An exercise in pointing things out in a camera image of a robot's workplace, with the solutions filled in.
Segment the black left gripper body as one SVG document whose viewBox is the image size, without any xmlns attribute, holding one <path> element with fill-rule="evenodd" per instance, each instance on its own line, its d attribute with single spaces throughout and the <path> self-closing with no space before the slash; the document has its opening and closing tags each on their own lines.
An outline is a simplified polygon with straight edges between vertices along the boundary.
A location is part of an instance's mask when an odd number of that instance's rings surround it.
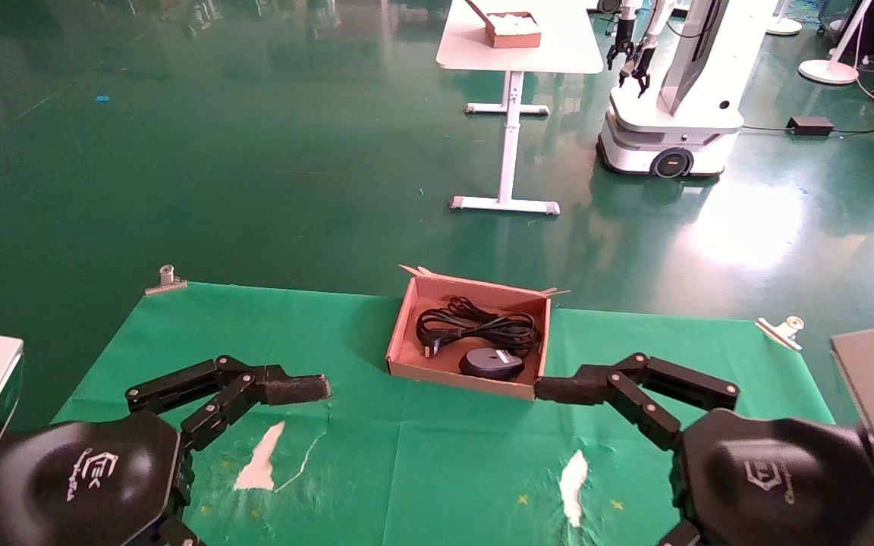
<svg viewBox="0 0 874 546">
<path fill-rule="evenodd" d="M 180 432 L 149 412 L 0 446 L 0 545 L 200 545 Z"/>
</svg>

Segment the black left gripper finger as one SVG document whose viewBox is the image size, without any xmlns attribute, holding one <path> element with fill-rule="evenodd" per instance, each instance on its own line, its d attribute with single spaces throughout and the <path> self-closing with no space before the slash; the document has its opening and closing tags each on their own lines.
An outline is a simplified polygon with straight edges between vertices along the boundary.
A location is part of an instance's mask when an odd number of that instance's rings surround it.
<svg viewBox="0 0 874 546">
<path fill-rule="evenodd" d="M 244 373 L 287 372 L 277 364 L 250 366 L 236 357 L 221 355 L 128 388 L 126 404 L 132 413 L 165 413 L 205 398 L 211 400 L 230 381 Z"/>
<path fill-rule="evenodd" d="M 327 400 L 329 380 L 322 374 L 244 373 L 181 422 L 184 450 L 204 450 L 256 405 L 288 406 Z"/>
</svg>

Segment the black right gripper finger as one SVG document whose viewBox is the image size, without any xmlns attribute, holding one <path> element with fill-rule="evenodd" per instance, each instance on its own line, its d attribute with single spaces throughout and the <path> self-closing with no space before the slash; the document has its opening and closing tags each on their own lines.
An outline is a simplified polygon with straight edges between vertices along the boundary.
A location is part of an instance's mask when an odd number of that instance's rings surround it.
<svg viewBox="0 0 874 546">
<path fill-rule="evenodd" d="M 615 409 L 660 450 L 676 450 L 681 424 L 661 408 L 634 380 L 622 373 L 577 373 L 573 377 L 541 377 L 534 384 L 535 397 L 566 405 Z"/>
<path fill-rule="evenodd" d="M 734 410 L 739 388 L 700 371 L 634 353 L 615 364 L 583 364 L 571 377 L 541 377 L 535 381 L 537 400 L 573 405 L 610 404 L 620 410 L 646 411 L 656 402 L 648 393 L 710 411 Z"/>
</svg>

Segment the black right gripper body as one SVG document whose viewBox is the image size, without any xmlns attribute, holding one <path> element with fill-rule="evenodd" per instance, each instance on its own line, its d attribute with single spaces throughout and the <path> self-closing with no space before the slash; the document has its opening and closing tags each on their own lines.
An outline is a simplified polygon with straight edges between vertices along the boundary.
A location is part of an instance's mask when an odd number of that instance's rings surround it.
<svg viewBox="0 0 874 546">
<path fill-rule="evenodd" d="M 852 545 L 874 511 L 873 466 L 852 428 L 715 409 L 671 450 L 680 521 L 662 545 Z"/>
</svg>

